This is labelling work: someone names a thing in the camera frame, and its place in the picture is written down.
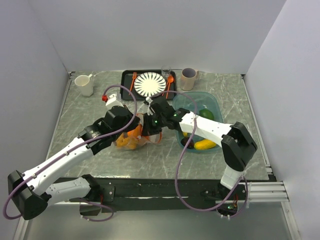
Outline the yellow banana toy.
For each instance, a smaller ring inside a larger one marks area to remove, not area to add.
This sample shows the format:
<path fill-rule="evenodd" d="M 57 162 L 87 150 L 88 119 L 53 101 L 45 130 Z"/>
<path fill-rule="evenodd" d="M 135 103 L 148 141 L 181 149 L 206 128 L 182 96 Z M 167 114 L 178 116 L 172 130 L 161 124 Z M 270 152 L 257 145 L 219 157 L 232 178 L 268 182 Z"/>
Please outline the yellow banana toy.
<path fill-rule="evenodd" d="M 208 150 L 208 149 L 212 149 L 216 146 L 217 144 L 211 140 L 208 139 L 203 139 L 201 141 L 197 141 L 194 144 L 194 148 L 196 150 Z"/>

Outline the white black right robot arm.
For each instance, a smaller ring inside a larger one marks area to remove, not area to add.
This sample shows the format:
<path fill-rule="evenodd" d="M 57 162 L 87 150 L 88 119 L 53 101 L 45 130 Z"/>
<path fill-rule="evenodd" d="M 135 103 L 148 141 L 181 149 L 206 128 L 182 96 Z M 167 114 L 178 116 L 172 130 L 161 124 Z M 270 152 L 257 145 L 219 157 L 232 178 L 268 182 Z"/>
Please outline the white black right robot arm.
<path fill-rule="evenodd" d="M 167 127 L 210 140 L 222 148 L 226 167 L 218 192 L 224 199 L 232 198 L 237 192 L 237 181 L 258 149 L 246 126 L 238 121 L 234 124 L 216 122 L 197 115 L 197 110 L 175 110 L 164 96 L 147 97 L 146 102 L 151 113 L 143 116 L 144 136 L 156 135 Z"/>

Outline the green lime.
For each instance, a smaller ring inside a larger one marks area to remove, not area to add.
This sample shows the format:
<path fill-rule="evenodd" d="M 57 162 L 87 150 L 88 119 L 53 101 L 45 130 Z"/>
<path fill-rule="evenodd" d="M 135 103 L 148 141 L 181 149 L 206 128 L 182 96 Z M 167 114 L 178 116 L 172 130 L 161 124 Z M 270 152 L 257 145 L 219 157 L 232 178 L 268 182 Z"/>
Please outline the green lime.
<path fill-rule="evenodd" d="M 201 109 L 199 111 L 199 116 L 208 120 L 212 120 L 212 121 L 215 120 L 214 114 L 208 109 Z"/>

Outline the clear zip top bag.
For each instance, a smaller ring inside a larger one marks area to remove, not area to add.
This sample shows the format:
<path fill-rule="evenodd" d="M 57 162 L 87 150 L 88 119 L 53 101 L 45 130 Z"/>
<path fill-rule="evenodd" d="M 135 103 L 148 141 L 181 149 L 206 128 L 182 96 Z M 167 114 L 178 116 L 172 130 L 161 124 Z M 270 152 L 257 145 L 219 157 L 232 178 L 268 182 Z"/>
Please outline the clear zip top bag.
<path fill-rule="evenodd" d="M 143 117 L 144 115 L 142 113 L 137 113 L 136 116 L 140 119 L 140 122 L 139 124 L 142 125 L 143 127 L 143 123 L 144 123 L 144 120 L 143 120 Z M 158 144 L 161 142 L 162 140 L 162 133 L 157 133 L 155 135 L 151 135 L 151 136 L 143 136 L 142 135 L 142 132 L 141 132 L 141 137 L 140 138 L 136 138 L 138 140 L 138 144 L 137 144 L 137 148 L 140 148 L 146 144 Z M 130 150 L 130 149 L 126 149 L 124 147 L 116 147 L 117 149 L 124 149 L 124 150 Z"/>

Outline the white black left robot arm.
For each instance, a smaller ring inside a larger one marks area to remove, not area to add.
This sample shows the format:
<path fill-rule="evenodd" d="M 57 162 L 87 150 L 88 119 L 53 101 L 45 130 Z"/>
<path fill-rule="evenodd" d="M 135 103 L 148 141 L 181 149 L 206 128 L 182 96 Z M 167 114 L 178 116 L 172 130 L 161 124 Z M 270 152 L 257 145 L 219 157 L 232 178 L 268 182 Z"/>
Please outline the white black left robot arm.
<path fill-rule="evenodd" d="M 56 183 L 69 169 L 108 148 L 124 132 L 140 123 L 125 106 L 113 106 L 104 117 L 85 127 L 65 148 L 40 165 L 8 175 L 9 197 L 21 217 L 31 220 L 47 207 L 70 199 L 101 200 L 103 192 L 90 174 Z"/>

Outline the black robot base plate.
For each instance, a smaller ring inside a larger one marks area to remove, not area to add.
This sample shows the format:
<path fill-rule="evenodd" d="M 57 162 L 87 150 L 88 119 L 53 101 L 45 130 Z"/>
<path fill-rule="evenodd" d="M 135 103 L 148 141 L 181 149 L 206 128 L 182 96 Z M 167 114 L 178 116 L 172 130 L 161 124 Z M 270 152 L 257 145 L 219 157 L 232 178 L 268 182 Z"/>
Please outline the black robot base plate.
<path fill-rule="evenodd" d="M 246 191 L 239 184 L 234 191 L 212 179 L 96 178 L 83 175 L 97 188 L 89 197 L 115 211 L 184 210 L 187 206 L 208 209 L 223 199 L 244 200 Z"/>

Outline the orange fruit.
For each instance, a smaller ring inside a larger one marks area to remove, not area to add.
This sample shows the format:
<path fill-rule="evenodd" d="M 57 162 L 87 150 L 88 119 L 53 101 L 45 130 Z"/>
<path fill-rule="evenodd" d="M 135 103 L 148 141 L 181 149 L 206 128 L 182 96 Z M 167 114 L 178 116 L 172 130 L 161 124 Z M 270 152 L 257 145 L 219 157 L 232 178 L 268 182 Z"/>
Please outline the orange fruit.
<path fill-rule="evenodd" d="M 135 138 L 135 139 L 139 139 L 141 137 L 141 134 L 142 134 L 142 125 L 139 124 L 135 129 L 131 130 L 131 131 L 128 131 L 127 132 L 127 136 L 129 138 Z"/>

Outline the dark purple food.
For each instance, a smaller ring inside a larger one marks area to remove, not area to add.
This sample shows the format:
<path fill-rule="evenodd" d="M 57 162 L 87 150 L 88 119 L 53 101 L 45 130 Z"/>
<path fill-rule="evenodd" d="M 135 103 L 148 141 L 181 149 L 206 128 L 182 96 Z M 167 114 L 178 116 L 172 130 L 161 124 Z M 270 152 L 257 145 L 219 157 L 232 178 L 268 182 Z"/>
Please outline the dark purple food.
<path fill-rule="evenodd" d="M 183 145 L 183 146 L 186 146 L 187 145 L 187 149 L 194 149 L 195 148 L 195 143 L 194 141 L 191 139 L 190 142 L 188 143 L 189 141 L 189 137 L 184 137 L 181 139 L 180 143 Z"/>

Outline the golden ginger root toy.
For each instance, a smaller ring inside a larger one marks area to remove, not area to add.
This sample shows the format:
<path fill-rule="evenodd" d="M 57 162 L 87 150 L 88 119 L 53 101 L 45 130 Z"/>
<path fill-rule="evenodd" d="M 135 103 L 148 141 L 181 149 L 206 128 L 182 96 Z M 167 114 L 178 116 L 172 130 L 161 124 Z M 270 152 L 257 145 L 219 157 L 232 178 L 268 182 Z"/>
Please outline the golden ginger root toy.
<path fill-rule="evenodd" d="M 134 150 L 137 148 L 138 142 L 139 141 L 136 138 L 128 136 L 128 134 L 124 132 L 115 141 L 115 145 L 117 148 L 126 148 L 129 150 Z"/>

